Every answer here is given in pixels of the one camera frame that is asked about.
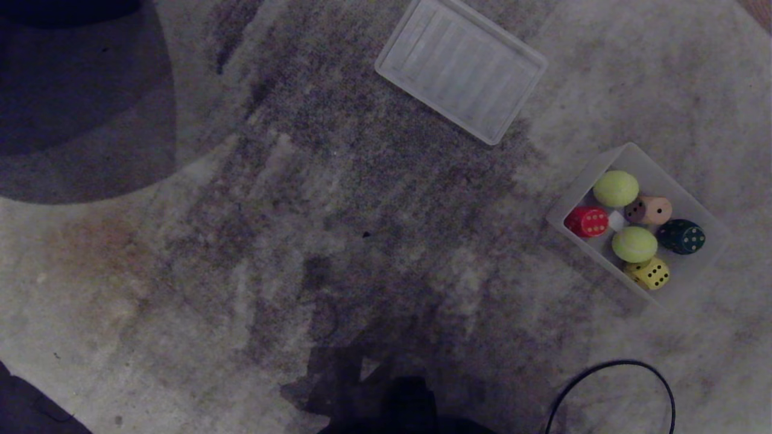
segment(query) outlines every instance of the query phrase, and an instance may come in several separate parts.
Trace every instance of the white plastic tray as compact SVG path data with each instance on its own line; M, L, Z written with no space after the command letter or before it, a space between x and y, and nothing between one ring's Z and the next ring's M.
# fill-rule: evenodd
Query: white plastic tray
M414 0L375 63L387 80L491 145L546 68L542 55L457 0Z
M625 263L611 250L610 238L614 235L614 231L608 230L602 236L583 239L576 236L564 225L566 216L575 207L579 205L602 206L595 200L591 189L601 175L612 169L623 170L635 176L641 186L641 194L666 197L673 205L673 219L691 220L705 230L705 245L691 255L682 256L659 247L657 256L668 264L671 271L670 281L660 290L645 291L625 275L622 269ZM608 207L603 208L609 213L614 211ZM697 284L703 270L713 266L726 249L730 239L730 231L725 225L713 217L705 207L700 205L697 199L692 197L673 178L670 178L634 143L628 143L604 152L590 161L565 194L557 200L547 214L547 221L558 232L571 239L596 263L601 264L623 282L627 288L660 307L667 307L672 304L674 299L680 298L679 293L686 293L688 288ZM628 224L624 219L622 221L624 225ZM651 225L648 228L654 232L657 227Z

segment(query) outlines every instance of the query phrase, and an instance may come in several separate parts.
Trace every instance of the black cable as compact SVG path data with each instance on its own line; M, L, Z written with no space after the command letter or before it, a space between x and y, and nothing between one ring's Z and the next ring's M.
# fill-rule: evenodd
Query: black cable
M565 388L563 391L558 395L557 400L555 400L555 403L552 406L552 412L550 413L550 420L547 422L547 428L544 430L544 434L550 434L550 428L552 427L552 420L555 418L555 415L557 414L557 410L560 408L561 402L566 398L568 395L568 392L571 391L576 385L578 385L582 380L589 377L590 375L593 375L595 372L600 371L601 369L611 368L614 366L623 366L623 365L632 365L632 366L640 366L641 368L646 368L649 371L653 372L654 375L659 378L659 381L662 382L662 384L665 385L665 389L668 391L668 397L670 397L670 431L669 434L673 434L673 432L676 429L676 399L673 398L673 392L670 390L670 385L665 380L665 377L662 377L662 374L659 373L653 366L650 364L646 364L642 361L637 360L617 360L617 361L607 361L606 363L601 363L597 366L594 366L592 368L589 368L576 378L574 378L573 381Z

